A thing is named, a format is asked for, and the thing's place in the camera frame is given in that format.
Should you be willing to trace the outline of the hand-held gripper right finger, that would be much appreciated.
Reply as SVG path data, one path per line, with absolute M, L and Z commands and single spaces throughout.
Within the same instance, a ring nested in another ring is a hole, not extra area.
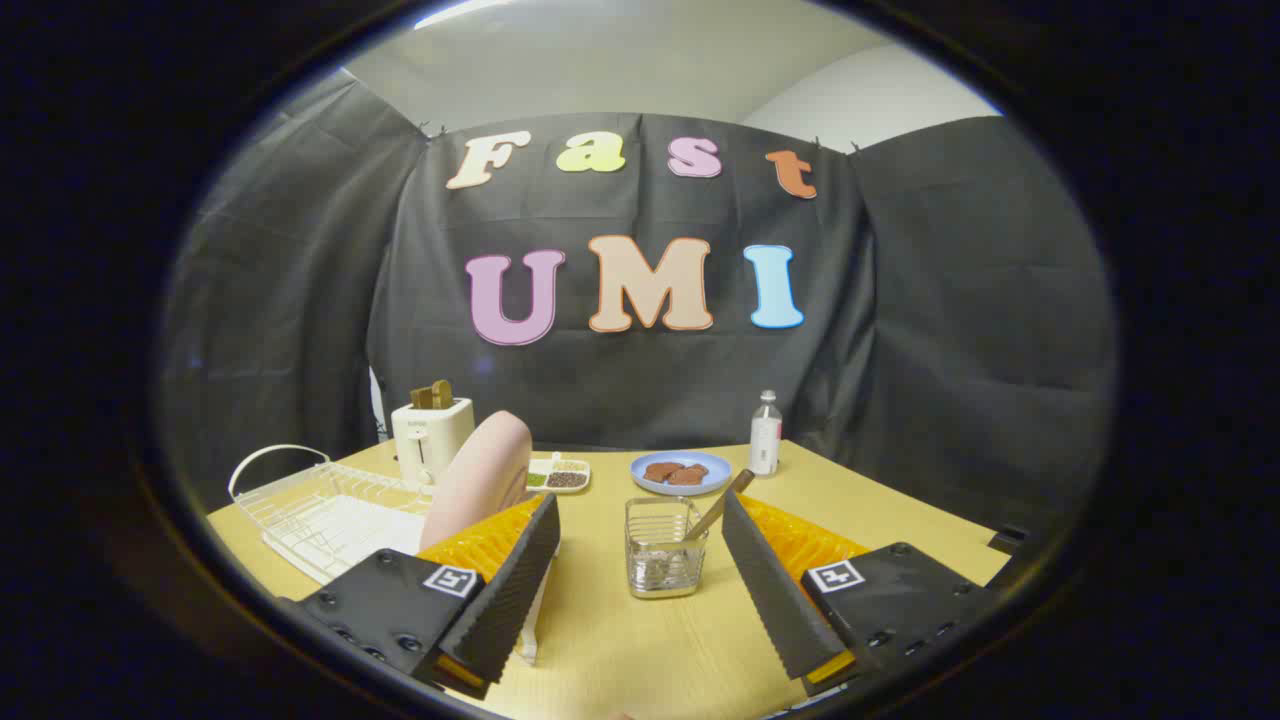
M 808 694 L 924 659 L 993 600 L 913 544 L 867 550 L 736 492 L 721 528 L 787 676 Z

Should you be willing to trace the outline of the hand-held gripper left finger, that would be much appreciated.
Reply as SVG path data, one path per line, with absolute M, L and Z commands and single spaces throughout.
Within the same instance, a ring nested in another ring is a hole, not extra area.
M 417 682 L 481 700 L 518 644 L 559 542 L 556 497 L 536 495 L 419 555 L 376 550 L 285 611 Z

